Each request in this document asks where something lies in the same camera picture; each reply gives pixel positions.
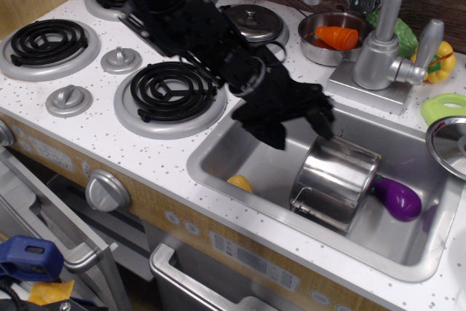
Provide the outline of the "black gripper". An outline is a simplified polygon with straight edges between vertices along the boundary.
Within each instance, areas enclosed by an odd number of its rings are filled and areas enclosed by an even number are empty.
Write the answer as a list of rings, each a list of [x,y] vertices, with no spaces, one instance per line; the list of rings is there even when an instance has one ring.
[[[319,84],[293,80],[287,68],[273,54],[257,54],[253,70],[232,83],[232,92],[245,104],[234,112],[243,128],[262,143],[284,150],[284,121],[304,117],[324,139],[334,137],[333,104]]]

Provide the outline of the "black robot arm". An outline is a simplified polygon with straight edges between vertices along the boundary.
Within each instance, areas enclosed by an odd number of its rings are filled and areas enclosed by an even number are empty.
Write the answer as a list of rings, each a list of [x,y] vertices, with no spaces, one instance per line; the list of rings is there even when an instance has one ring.
[[[331,99],[319,84],[291,79],[266,45],[254,47],[209,0],[127,0],[122,22],[165,57],[178,56],[244,103],[232,119],[275,149],[285,148],[285,121],[303,117],[333,138]]]

